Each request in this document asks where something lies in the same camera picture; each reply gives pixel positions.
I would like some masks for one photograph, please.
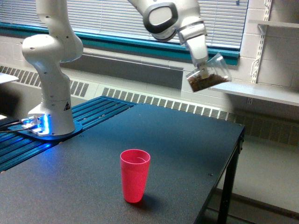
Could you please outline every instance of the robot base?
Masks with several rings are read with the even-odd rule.
[[[79,123],[79,122],[74,122],[75,124],[75,130],[72,132],[72,133],[69,133],[69,134],[65,134],[65,135],[53,135],[53,136],[38,136],[34,133],[32,133],[31,131],[29,130],[25,130],[25,131],[19,131],[17,133],[20,133],[22,135],[25,135],[27,137],[30,137],[30,138],[33,138],[33,139],[36,139],[36,140],[42,140],[42,141],[65,141],[79,133],[82,132],[82,124]],[[16,125],[16,126],[12,126],[9,128],[9,130],[18,130],[18,129],[22,129],[22,126],[21,125]]]

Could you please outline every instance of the dirt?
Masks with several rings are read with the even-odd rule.
[[[220,83],[229,82],[228,79],[222,76],[211,74],[209,77],[202,79],[201,76],[190,76],[187,78],[193,92],[197,92],[206,88],[209,88]]]

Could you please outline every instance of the clear plastic cup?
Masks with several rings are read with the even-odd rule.
[[[206,67],[196,68],[186,78],[194,92],[232,81],[225,60],[220,53],[209,60]]]
[[[124,199],[129,203],[141,201],[150,168],[150,154],[140,149],[121,153],[121,183]]]

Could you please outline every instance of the warning label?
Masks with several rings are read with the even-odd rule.
[[[67,111],[69,110],[71,107],[69,105],[69,102],[66,103],[65,107],[64,107],[64,111]]]

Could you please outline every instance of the table leg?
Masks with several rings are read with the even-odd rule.
[[[230,203],[230,198],[234,186],[235,173],[238,164],[240,147],[241,146],[239,145],[238,148],[236,149],[226,169],[217,224],[225,224],[227,221],[229,203]]]

